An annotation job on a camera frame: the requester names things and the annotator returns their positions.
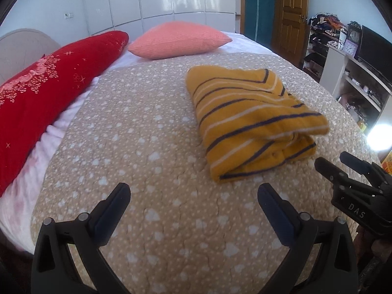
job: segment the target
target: striped yellow towel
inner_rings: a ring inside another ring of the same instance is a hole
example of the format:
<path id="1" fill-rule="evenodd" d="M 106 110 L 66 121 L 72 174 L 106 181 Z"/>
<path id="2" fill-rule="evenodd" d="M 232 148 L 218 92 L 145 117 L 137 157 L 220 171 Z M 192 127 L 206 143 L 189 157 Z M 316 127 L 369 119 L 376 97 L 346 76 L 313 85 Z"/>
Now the striped yellow towel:
<path id="1" fill-rule="evenodd" d="M 329 131 L 326 118 L 290 95 L 270 70 L 196 66 L 186 83 L 217 182 L 309 157 L 316 151 L 309 135 Z"/>

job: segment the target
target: white wardrobe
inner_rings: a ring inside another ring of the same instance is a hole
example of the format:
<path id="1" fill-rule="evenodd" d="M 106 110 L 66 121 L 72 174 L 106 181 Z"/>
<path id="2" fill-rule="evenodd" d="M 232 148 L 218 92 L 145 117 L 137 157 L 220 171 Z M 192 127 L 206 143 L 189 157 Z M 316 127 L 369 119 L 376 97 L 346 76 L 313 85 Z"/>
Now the white wardrobe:
<path id="1" fill-rule="evenodd" d="M 235 0 L 84 0 L 90 35 L 125 31 L 133 41 L 155 25 L 182 20 L 234 32 Z"/>

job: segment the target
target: white bed sheet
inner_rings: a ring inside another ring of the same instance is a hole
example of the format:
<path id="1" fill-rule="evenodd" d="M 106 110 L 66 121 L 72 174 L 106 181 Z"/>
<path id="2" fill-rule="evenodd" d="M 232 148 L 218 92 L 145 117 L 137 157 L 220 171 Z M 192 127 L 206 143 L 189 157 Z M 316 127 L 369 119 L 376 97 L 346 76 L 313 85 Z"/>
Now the white bed sheet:
<path id="1" fill-rule="evenodd" d="M 243 35 L 229 32 L 224 33 L 230 36 L 233 42 L 220 47 L 214 53 L 249 52 L 276 55 L 266 47 L 257 44 Z M 122 56 L 107 71 L 148 61 L 125 50 Z M 57 151 L 61 140 L 64 138 L 71 120 L 83 105 L 84 100 L 89 95 L 93 86 L 98 82 L 99 76 L 93 79 L 91 86 L 60 115 L 53 125 L 48 126 L 41 140 L 37 142 L 35 148 L 27 158 L 17 178 L 7 187 L 3 196 L 0 197 L 0 229 L 20 250 L 34 253 L 35 246 L 31 239 L 30 221 L 41 191 L 46 169 L 48 168 L 50 159 Z"/>

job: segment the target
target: teal curtain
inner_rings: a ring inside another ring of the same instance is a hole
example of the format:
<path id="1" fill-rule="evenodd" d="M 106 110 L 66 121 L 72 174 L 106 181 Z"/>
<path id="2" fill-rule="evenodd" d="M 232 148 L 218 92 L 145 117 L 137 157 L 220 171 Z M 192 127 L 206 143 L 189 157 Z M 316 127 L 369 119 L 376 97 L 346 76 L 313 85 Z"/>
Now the teal curtain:
<path id="1" fill-rule="evenodd" d="M 271 48 L 275 0 L 245 0 L 244 35 Z"/>

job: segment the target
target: alarm clock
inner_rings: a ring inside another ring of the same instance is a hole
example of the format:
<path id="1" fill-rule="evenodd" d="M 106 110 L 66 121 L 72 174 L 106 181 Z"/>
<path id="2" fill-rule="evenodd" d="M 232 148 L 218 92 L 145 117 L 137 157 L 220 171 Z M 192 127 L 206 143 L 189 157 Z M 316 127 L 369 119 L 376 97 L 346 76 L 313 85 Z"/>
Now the alarm clock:
<path id="1" fill-rule="evenodd" d="M 358 49 L 358 45 L 347 38 L 343 46 L 343 52 L 346 52 L 347 54 L 354 57 L 355 53 L 357 52 L 357 49 Z"/>
<path id="2" fill-rule="evenodd" d="M 348 25 L 348 33 L 347 38 L 354 42 L 356 45 L 359 45 L 362 36 L 362 27 L 357 22 L 351 22 Z"/>

